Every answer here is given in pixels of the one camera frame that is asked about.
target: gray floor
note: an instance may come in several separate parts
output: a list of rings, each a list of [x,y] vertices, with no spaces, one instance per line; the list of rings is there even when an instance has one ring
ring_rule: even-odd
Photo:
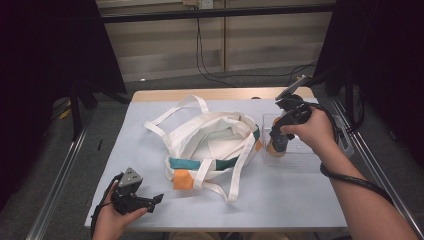
[[[256,69],[236,74],[283,74],[291,68]],[[312,74],[307,69],[303,74]],[[233,77],[221,79],[235,87],[271,87],[284,86],[288,77]],[[175,88],[218,88],[227,87],[219,82],[208,81],[201,75],[178,77],[147,82],[128,83],[131,98],[137,90],[175,89]],[[322,85],[314,86],[314,94],[320,102],[328,104]],[[119,104],[103,95],[96,95],[99,106],[95,110],[84,110],[83,118],[91,121],[87,125],[85,139],[75,162],[72,165],[63,191],[60,192],[55,211],[43,239],[89,239],[89,229],[83,223],[91,206],[91,198],[97,182],[103,172],[109,154],[112,151],[120,127],[124,121],[127,105]],[[424,229],[424,170],[410,157],[407,148],[399,141],[393,141],[390,129],[378,115],[366,107],[366,117],[359,132],[384,169],[387,178],[405,203],[418,227]],[[63,160],[71,147],[73,134],[70,116],[60,120],[55,118],[47,131],[40,149],[38,161],[19,190],[12,195],[6,207],[0,213],[0,239],[24,239],[28,235],[35,219],[48,196],[50,188],[60,171]],[[367,166],[360,156],[352,157],[358,168],[372,179]],[[320,239],[332,239],[344,235],[343,232],[319,233]],[[307,239],[316,239],[313,233],[306,234]],[[162,233],[126,233],[123,239],[162,239]]]

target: black controller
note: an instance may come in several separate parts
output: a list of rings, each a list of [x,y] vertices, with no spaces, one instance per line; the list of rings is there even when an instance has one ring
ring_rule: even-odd
[[[139,208],[147,208],[152,213],[156,204],[162,202],[163,194],[153,199],[137,197],[135,192],[140,187],[143,178],[132,168],[128,168],[119,180],[118,187],[112,192],[112,202],[115,210],[124,215]]]
[[[293,134],[281,134],[280,128],[284,125],[299,125],[306,123],[312,115],[309,105],[301,103],[288,111],[271,128],[269,135],[272,139],[272,147],[276,152],[285,152],[289,140],[294,138]]]

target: white wall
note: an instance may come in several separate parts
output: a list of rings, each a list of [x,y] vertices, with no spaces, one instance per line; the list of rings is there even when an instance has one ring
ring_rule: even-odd
[[[103,15],[190,9],[182,0],[97,2]],[[334,0],[215,0],[214,7],[331,2]],[[331,13],[310,13],[200,19],[205,65],[216,72],[312,62],[318,59],[330,18]],[[124,81],[198,73],[196,19],[107,24],[106,29]]]

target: person's right hand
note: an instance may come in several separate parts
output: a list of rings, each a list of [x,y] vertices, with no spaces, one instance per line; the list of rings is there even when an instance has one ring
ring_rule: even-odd
[[[324,111],[312,108],[309,120],[300,125],[285,125],[281,127],[283,134],[296,134],[317,153],[334,141],[333,128]]]

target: forearm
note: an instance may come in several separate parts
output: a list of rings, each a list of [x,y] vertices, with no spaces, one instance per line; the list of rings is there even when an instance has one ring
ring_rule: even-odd
[[[334,142],[316,151],[331,172],[365,179]],[[354,239],[417,239],[399,212],[379,194],[331,179]]]

